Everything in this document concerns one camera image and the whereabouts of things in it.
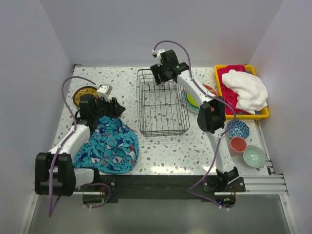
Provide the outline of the pink cup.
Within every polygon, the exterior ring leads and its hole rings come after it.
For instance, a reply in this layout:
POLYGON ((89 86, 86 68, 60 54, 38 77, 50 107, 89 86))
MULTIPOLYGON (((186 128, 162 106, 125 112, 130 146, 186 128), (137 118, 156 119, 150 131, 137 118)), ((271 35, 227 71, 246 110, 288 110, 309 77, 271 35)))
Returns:
POLYGON ((247 142, 242 137, 233 137, 230 140, 230 148, 235 152, 242 153, 247 149, 247 142))

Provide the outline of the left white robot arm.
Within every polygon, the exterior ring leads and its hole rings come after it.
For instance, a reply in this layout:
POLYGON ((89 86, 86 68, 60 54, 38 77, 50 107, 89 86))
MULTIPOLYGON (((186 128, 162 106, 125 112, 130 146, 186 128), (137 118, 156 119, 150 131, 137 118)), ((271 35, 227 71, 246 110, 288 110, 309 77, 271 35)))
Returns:
POLYGON ((36 194, 71 196, 83 185, 89 191, 98 190, 101 186, 99 172, 93 168, 74 168, 73 158, 96 130, 101 117, 119 117, 125 110, 115 97, 105 100, 91 94, 83 95, 69 133, 50 151, 36 156, 36 194))

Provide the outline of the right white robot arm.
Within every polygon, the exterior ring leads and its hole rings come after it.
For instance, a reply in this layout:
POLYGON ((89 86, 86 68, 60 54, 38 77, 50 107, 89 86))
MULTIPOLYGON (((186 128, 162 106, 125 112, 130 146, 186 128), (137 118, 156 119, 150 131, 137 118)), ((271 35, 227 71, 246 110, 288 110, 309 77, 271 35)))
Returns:
POLYGON ((212 164, 216 165, 217 186, 224 192, 229 191, 239 174, 225 139, 226 102, 221 96, 213 95, 193 77, 190 66, 178 62, 173 50, 153 49, 152 56, 157 59, 157 64, 151 66, 156 85, 173 80, 182 86, 198 104, 197 124, 208 136, 214 151, 212 164))

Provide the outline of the white beige mug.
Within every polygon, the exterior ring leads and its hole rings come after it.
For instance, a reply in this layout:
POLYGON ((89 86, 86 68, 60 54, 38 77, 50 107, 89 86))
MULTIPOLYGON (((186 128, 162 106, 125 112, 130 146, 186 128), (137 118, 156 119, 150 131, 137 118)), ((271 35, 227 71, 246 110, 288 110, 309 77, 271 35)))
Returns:
POLYGON ((164 82, 161 82, 160 84, 156 84, 157 87, 163 87, 165 85, 164 82))

